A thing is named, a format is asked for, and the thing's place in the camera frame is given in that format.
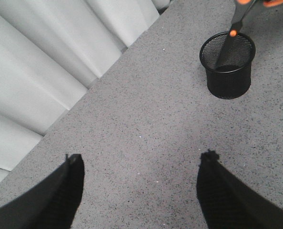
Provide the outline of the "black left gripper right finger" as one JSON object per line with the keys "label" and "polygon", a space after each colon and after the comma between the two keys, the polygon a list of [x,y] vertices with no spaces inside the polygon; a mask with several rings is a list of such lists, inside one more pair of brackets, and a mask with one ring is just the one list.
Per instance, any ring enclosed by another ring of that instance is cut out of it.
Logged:
{"label": "black left gripper right finger", "polygon": [[283,229],[283,209],[257,194],[219,163],[201,154],[197,198],[210,229]]}

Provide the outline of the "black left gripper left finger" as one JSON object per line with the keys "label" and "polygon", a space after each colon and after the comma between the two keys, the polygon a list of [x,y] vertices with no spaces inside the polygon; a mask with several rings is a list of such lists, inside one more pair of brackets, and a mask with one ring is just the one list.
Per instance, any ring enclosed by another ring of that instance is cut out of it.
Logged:
{"label": "black left gripper left finger", "polygon": [[69,229],[81,203],[84,162],[80,154],[33,188],[0,207],[0,229]]}

